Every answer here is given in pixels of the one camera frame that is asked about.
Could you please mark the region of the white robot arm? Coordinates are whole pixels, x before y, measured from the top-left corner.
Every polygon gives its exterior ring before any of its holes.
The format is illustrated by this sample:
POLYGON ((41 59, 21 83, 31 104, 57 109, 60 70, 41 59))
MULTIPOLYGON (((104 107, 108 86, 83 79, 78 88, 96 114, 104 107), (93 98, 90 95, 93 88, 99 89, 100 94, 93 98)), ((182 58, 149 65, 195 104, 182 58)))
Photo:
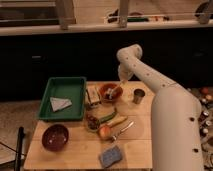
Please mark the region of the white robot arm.
POLYGON ((199 100, 176 81, 141 61, 143 50, 134 44, 117 51, 118 75, 135 75, 153 93, 151 137, 153 171, 204 171, 197 116, 199 100))

